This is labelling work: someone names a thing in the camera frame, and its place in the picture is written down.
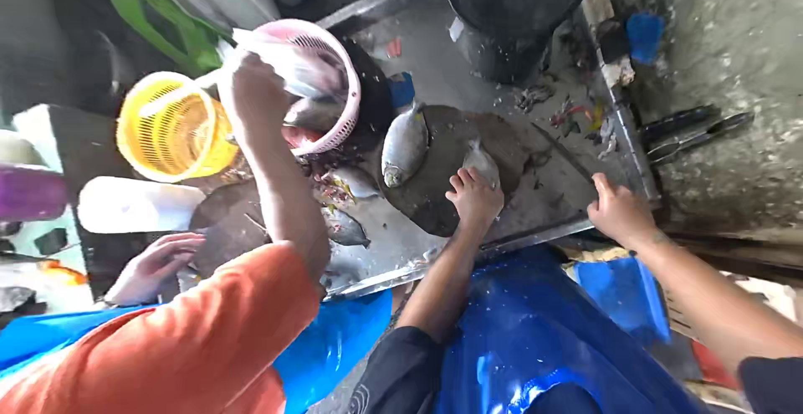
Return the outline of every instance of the silver fish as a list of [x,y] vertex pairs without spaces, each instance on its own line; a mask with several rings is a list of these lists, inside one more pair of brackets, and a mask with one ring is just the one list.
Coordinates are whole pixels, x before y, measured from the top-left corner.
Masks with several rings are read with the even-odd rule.
[[381,194],[379,189],[376,188],[373,177],[356,166],[341,166],[331,170],[326,173],[324,179],[331,179],[339,183],[344,190],[358,199],[370,198]]
[[343,104],[301,99],[291,105],[284,123],[326,133],[335,126],[342,113]]
[[400,114],[390,124],[382,147],[382,178],[390,187],[399,187],[418,171],[427,155],[430,132],[418,109]]
[[329,238],[336,244],[362,245],[365,248],[371,244],[371,240],[366,237],[366,232],[362,230],[360,223],[357,223],[348,213],[335,207],[323,207],[320,209],[320,213],[324,216],[326,227],[329,230]]
[[479,138],[471,140],[469,146],[471,148],[463,160],[463,167],[477,168],[477,171],[491,184],[491,188],[496,189],[499,186],[499,167],[496,165],[494,158],[483,149]]

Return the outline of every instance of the purple container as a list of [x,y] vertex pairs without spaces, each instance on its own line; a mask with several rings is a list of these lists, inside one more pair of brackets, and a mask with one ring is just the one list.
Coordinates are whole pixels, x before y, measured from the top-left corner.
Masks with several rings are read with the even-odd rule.
[[0,220],[54,220],[66,203],[61,174],[44,166],[0,163]]

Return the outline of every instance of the white plastic bag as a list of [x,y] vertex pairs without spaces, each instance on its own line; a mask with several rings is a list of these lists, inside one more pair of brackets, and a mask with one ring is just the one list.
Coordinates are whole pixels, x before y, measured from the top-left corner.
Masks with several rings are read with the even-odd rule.
[[285,82],[284,88],[298,97],[341,98],[345,93],[345,68],[330,51],[301,47],[278,39],[235,29],[232,37],[238,49],[252,51],[273,66]]

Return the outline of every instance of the yellow plastic basket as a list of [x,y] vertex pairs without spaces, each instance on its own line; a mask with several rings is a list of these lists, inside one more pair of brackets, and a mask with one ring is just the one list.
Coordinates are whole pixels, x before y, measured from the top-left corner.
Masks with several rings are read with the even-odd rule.
[[[174,92],[172,98],[157,101],[178,89],[180,96]],[[194,80],[156,72],[126,96],[117,120],[117,147],[148,179],[175,183],[226,168],[238,151],[226,141],[230,133],[231,123],[220,102]]]

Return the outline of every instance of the green plastic chair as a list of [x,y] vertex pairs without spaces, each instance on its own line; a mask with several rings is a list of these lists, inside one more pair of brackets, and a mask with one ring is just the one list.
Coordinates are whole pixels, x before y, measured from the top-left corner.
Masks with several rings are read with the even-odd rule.
[[220,68],[219,39],[226,31],[187,15],[173,0],[111,0],[128,25],[171,58],[189,77]]

